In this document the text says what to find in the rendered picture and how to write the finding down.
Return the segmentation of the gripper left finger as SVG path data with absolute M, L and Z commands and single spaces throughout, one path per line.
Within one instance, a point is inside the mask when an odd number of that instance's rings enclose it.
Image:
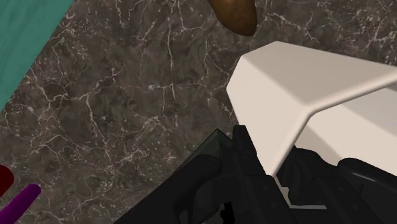
M 195 157 L 114 224 L 203 224 L 223 203 L 235 218 L 225 224 L 293 224 L 243 125 L 234 126 L 231 147 L 218 157 Z

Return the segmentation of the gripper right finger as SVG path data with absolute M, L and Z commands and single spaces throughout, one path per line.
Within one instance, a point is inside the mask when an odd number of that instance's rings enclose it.
M 397 224 L 397 176 L 362 160 L 293 148 L 277 178 L 298 224 Z

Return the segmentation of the white angular box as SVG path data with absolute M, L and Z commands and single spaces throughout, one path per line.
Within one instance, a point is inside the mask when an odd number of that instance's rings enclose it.
M 275 41 L 244 54 L 226 88 L 265 172 L 292 146 L 397 176 L 397 67 Z

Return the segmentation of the brown rounded object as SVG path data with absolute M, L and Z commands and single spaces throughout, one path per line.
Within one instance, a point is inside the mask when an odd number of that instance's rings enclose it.
M 208 0 L 219 22 L 241 36 L 252 36 L 258 24 L 254 0 Z

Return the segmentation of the purple cylinder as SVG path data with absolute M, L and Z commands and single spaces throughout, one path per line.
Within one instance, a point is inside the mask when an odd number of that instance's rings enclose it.
M 29 184 L 0 211 L 0 224 L 15 224 L 41 193 L 37 184 Z

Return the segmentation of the dark red object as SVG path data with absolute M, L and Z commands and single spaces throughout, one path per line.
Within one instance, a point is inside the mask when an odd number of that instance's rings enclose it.
M 0 165 L 0 197 L 12 186 L 14 175 L 12 171 L 4 165 Z

